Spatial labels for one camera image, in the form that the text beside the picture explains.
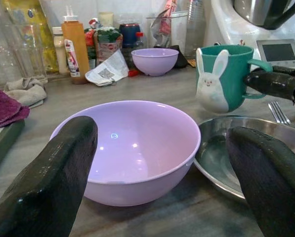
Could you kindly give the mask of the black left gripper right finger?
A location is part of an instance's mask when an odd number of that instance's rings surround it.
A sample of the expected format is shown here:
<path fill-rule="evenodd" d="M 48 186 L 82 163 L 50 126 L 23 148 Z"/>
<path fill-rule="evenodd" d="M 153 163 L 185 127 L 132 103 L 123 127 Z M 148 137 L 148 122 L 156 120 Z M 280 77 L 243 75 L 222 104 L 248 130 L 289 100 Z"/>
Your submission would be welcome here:
<path fill-rule="evenodd" d="M 279 139 L 240 126 L 228 129 L 226 148 L 264 237 L 295 237 L 295 153 Z"/>

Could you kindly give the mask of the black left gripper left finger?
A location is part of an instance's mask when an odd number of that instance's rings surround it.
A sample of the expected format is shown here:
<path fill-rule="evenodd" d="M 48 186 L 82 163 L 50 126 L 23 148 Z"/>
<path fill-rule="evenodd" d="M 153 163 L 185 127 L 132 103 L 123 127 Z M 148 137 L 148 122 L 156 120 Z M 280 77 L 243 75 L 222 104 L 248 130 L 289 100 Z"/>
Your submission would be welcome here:
<path fill-rule="evenodd" d="M 0 237 L 69 237 L 97 149 L 93 118 L 70 119 L 0 198 Z"/>

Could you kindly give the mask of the teal mug white bunny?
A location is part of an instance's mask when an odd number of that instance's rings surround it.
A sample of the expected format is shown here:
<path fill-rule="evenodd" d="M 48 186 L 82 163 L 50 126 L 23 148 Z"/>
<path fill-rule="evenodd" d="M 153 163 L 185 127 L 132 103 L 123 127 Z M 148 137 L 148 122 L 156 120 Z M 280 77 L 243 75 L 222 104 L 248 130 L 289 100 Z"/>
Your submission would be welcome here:
<path fill-rule="evenodd" d="M 240 107 L 246 98 L 259 99 L 263 94 L 247 94 L 243 78 L 256 65 L 266 72 L 271 64 L 253 59 L 254 49 L 243 45 L 215 45 L 196 49 L 198 79 L 196 99 L 207 111 L 225 114 Z"/>

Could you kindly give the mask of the silver fork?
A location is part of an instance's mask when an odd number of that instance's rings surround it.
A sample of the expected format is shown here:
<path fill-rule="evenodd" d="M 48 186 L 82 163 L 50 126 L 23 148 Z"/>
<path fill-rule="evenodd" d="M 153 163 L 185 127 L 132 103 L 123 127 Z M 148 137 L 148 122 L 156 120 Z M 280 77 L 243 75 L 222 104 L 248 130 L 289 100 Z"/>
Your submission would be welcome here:
<path fill-rule="evenodd" d="M 291 121 L 281 109 L 279 102 L 272 101 L 268 103 L 268 107 L 277 123 L 281 123 L 284 125 L 291 125 Z"/>

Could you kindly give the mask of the stainless steel bowl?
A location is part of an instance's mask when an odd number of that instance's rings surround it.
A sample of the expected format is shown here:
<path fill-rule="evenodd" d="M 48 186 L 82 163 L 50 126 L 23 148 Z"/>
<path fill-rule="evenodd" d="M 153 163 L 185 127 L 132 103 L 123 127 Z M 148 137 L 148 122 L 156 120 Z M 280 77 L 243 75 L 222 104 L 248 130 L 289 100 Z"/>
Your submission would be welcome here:
<path fill-rule="evenodd" d="M 232 199 L 246 203 L 226 150 L 226 132 L 236 126 L 256 129 L 281 140 L 295 153 L 295 125 L 283 125 L 243 116 L 210 118 L 199 125 L 201 144 L 195 155 L 195 166 L 217 190 Z"/>

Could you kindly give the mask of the white kitchen machine with screen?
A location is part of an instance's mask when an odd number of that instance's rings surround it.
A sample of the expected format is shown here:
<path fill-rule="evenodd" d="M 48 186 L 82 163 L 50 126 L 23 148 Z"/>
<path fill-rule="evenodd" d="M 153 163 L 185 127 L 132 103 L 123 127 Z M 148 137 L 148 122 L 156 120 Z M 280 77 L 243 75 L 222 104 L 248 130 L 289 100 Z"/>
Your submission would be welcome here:
<path fill-rule="evenodd" d="M 205 45 L 240 44 L 254 48 L 253 57 L 276 66 L 295 68 L 295 15 L 275 30 L 243 19 L 234 0 L 211 0 Z"/>

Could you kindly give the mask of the purple towel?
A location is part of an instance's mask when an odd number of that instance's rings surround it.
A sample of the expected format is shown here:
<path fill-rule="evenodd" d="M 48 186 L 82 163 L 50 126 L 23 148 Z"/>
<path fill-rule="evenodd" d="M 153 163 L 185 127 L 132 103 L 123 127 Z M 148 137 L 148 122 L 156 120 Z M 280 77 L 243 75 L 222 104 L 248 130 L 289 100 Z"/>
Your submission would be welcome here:
<path fill-rule="evenodd" d="M 0 128 L 27 118 L 29 113 L 28 106 L 23 106 L 0 90 Z"/>

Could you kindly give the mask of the grey cloth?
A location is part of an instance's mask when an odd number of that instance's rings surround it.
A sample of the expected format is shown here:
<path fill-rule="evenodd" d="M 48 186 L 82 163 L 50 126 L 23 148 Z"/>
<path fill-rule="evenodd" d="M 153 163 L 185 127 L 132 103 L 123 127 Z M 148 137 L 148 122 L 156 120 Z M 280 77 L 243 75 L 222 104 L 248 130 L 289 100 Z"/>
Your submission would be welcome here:
<path fill-rule="evenodd" d="M 22 78 L 17 81 L 7 82 L 4 92 L 23 106 L 30 108 L 41 105 L 44 99 L 47 98 L 44 84 L 34 78 Z"/>

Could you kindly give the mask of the tall clear plastic container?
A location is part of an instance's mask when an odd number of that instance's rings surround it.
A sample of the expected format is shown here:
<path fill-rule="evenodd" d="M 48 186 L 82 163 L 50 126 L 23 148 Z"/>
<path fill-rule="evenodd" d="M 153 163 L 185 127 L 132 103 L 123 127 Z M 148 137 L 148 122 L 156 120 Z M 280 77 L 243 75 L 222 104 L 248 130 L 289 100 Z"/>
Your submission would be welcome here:
<path fill-rule="evenodd" d="M 178 45 L 187 59 L 195 59 L 196 49 L 203 43 L 205 22 L 201 10 L 171 14 L 171 45 Z"/>

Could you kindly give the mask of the lilac plastic bowl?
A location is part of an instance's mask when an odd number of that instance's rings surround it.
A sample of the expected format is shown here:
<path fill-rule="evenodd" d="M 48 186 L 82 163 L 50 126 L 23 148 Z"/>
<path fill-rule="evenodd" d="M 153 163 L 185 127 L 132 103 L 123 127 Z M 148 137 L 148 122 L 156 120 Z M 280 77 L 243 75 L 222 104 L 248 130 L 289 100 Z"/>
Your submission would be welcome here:
<path fill-rule="evenodd" d="M 162 76 L 177 62 L 179 51 L 170 48 L 143 48 L 131 52 L 134 65 L 144 74 Z"/>
<path fill-rule="evenodd" d="M 185 112 L 153 101 L 125 100 L 75 113 L 98 127 L 97 150 L 84 196 L 110 206 L 154 201 L 186 175 L 201 143 Z"/>

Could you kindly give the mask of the white paper packet QR code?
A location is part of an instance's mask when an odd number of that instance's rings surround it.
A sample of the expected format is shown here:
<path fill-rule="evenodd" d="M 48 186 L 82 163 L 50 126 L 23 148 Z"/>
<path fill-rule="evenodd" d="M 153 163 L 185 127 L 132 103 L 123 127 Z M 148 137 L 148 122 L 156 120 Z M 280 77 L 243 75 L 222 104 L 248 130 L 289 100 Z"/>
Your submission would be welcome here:
<path fill-rule="evenodd" d="M 88 82 L 98 87 L 113 85 L 128 76 L 129 68 L 120 49 L 85 74 Z"/>

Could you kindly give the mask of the clear drinking glass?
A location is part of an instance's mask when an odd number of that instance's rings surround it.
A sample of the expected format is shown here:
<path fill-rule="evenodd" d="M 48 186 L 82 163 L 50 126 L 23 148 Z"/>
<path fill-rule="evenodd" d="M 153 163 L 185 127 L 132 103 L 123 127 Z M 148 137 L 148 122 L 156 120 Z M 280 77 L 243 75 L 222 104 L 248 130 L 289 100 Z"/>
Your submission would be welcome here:
<path fill-rule="evenodd" d="M 47 81 L 40 28 L 36 24 L 5 24 L 3 32 L 21 76 Z"/>

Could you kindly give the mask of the orange sauce squeeze bottle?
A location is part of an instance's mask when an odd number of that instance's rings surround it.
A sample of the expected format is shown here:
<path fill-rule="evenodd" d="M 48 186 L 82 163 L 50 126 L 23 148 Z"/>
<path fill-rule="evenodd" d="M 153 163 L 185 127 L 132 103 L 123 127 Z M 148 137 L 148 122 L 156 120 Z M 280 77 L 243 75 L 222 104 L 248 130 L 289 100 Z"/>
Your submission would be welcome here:
<path fill-rule="evenodd" d="M 89 64 L 83 24 L 76 15 L 67 14 L 63 19 L 61 29 L 72 83 L 86 84 L 85 74 L 89 71 Z"/>

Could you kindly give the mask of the small clear bottle red cap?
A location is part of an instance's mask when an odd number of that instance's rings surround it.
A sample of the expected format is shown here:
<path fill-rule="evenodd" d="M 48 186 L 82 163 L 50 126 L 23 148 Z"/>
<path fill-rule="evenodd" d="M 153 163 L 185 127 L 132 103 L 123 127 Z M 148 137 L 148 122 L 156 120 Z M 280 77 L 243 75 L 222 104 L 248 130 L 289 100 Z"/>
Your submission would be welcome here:
<path fill-rule="evenodd" d="M 136 36 L 135 48 L 136 49 L 144 48 L 144 33 L 136 32 L 135 36 Z"/>

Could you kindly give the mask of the large yellow plastic packet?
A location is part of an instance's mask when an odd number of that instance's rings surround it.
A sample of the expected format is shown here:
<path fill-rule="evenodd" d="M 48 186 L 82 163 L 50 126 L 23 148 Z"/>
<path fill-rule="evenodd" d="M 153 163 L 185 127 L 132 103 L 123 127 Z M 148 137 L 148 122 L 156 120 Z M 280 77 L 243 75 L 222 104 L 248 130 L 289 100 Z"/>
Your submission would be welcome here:
<path fill-rule="evenodd" d="M 39 0 L 0 0 L 0 8 L 9 22 L 35 25 L 39 29 L 42 56 L 47 73 L 58 72 L 53 36 Z"/>

